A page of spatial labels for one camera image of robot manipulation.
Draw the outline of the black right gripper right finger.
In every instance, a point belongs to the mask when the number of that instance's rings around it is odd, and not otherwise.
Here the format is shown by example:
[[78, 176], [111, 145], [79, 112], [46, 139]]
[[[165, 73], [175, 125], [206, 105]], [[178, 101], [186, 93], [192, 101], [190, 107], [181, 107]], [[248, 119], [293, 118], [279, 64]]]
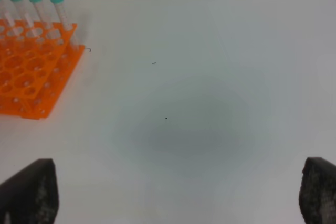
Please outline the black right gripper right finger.
[[308, 157], [302, 170], [299, 207], [305, 223], [335, 223], [335, 165]]

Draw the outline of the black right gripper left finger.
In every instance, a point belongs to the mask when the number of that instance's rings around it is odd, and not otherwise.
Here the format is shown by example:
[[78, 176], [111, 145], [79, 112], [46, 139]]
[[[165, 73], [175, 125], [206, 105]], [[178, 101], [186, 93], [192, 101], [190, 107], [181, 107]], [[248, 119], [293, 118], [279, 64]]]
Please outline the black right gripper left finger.
[[1, 183], [1, 223], [54, 223], [59, 209], [53, 159], [37, 159]]

